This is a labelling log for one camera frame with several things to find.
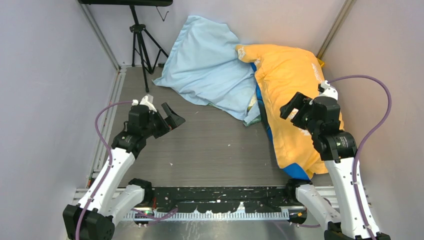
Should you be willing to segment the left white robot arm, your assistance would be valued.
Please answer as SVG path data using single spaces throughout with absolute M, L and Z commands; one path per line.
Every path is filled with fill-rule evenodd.
M 70 240 L 110 240 L 115 228 L 136 205 L 153 202 L 152 184 L 135 178 L 124 191 L 113 197 L 128 169 L 133 165 L 150 137 L 160 138 L 185 123 L 169 105 L 162 105 L 162 117 L 147 100 L 133 100 L 123 130 L 106 147 L 108 158 L 99 175 L 76 205 L 68 204 L 63 213 Z

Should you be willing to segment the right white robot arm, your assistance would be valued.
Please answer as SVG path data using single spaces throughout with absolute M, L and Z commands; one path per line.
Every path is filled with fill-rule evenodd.
M 355 165 L 357 146 L 354 137 L 341 130 L 340 106 L 334 97 L 320 95 L 309 98 L 296 92 L 280 108 L 280 117 L 291 119 L 294 126 L 307 130 L 314 149 L 328 170 L 334 187 L 338 208 L 335 208 L 316 190 L 309 180 L 291 179 L 285 198 L 291 205 L 304 205 L 324 231 L 326 240 L 389 240 L 374 222 L 361 183 L 358 165 Z

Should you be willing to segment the yellow box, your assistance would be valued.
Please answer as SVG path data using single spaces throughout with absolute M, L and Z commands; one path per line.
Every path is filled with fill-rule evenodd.
M 318 61 L 321 68 L 323 68 L 325 66 L 325 62 L 322 61 L 321 59 L 317 58 L 317 61 Z

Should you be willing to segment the light blue cloth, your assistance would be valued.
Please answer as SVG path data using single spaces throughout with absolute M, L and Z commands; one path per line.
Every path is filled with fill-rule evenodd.
M 190 15 L 175 40 L 156 86 L 185 100 L 225 111 L 248 127 L 261 120 L 253 68 L 238 58 L 238 37 L 227 24 Z

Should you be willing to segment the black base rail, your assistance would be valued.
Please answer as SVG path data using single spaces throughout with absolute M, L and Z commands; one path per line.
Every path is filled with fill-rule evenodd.
M 296 201 L 283 186 L 118 188 L 101 204 L 92 202 L 84 222 L 120 221 L 280 221 L 303 224 L 311 208 Z

